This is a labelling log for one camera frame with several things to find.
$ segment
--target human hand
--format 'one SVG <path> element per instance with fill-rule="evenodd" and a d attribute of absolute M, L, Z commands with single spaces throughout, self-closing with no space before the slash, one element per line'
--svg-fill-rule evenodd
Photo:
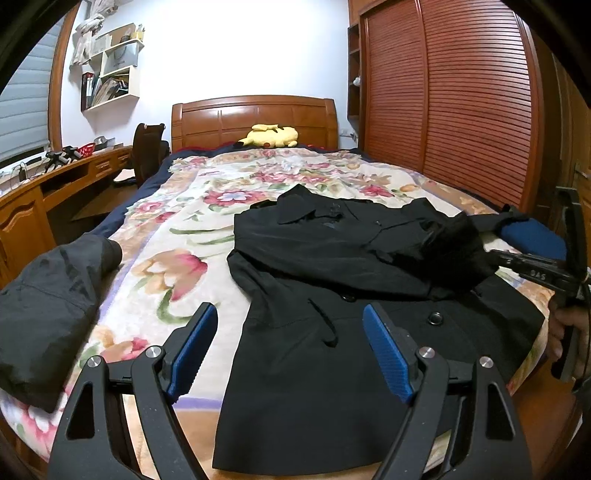
<path fill-rule="evenodd" d="M 585 360 L 587 358 L 587 343 L 589 341 L 589 313 L 583 306 L 572 306 L 558 308 L 556 305 L 556 296 L 550 299 L 548 303 L 550 317 L 548 319 L 548 344 L 546 345 L 546 355 L 552 363 L 556 362 L 562 356 L 562 345 L 560 341 L 564 338 L 564 327 L 573 325 L 581 331 L 579 340 L 579 352 L 577 362 L 574 367 L 575 378 L 583 376 Z M 586 376 L 591 374 L 591 365 L 587 366 Z"/>

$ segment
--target desk drawer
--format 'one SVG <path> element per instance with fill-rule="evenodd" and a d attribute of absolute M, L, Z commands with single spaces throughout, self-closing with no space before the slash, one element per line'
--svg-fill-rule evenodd
<path fill-rule="evenodd" d="M 102 177 L 111 173 L 111 162 L 109 157 L 100 158 L 90 165 L 89 174 L 94 177 Z"/>
<path fill-rule="evenodd" d="M 122 168 L 128 168 L 127 161 L 129 160 L 130 156 L 131 155 L 129 152 L 113 153 L 113 155 L 111 156 L 111 168 L 113 170 L 121 170 Z"/>

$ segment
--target coat button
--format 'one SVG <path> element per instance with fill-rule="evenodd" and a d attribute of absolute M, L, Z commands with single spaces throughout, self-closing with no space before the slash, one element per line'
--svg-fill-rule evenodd
<path fill-rule="evenodd" d="M 443 315 L 439 312 L 433 312 L 432 314 L 429 315 L 427 321 L 431 325 L 439 326 L 439 325 L 443 324 Z"/>

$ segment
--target jacket sleeve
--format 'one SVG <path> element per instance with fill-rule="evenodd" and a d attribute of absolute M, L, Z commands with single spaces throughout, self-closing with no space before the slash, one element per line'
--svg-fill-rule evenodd
<path fill-rule="evenodd" d="M 0 291 L 0 388 L 51 413 L 100 303 L 119 244 L 86 233 L 29 263 Z"/>

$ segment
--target red basket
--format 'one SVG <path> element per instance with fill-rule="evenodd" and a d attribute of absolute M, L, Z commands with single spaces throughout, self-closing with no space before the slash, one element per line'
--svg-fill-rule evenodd
<path fill-rule="evenodd" d="M 82 158 L 90 157 L 95 151 L 95 144 L 89 143 L 84 145 L 84 147 L 77 148 L 78 152 L 82 154 Z"/>

